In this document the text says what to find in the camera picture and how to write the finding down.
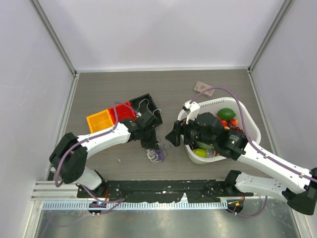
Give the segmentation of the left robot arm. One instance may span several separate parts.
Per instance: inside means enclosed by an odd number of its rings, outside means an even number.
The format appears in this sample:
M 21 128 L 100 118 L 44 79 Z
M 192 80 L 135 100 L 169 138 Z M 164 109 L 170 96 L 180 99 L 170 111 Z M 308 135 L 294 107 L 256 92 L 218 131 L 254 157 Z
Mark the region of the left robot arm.
M 145 111 L 137 113 L 135 119 L 123 119 L 108 129 L 92 134 L 65 134 L 49 157 L 55 168 L 56 187 L 74 182 L 87 189 L 93 197 L 102 197 L 107 187 L 106 181 L 86 166 L 87 160 L 105 149 L 130 141 L 139 140 L 144 149 L 157 150 L 158 123 L 159 119 L 153 113 Z

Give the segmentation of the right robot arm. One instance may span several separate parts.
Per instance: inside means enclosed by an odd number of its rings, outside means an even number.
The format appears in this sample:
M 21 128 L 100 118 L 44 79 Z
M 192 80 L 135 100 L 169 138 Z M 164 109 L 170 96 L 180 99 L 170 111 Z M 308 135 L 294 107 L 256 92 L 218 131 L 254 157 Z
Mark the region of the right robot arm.
M 250 165 L 270 178 L 255 177 L 231 170 L 225 178 L 224 191 L 230 196 L 237 193 L 255 193 L 286 202 L 293 210 L 313 215 L 317 203 L 317 170 L 295 166 L 248 141 L 245 134 L 226 129 L 211 113 L 198 115 L 194 120 L 177 120 L 166 135 L 175 147 L 181 142 L 201 142 L 210 145 L 219 155 Z

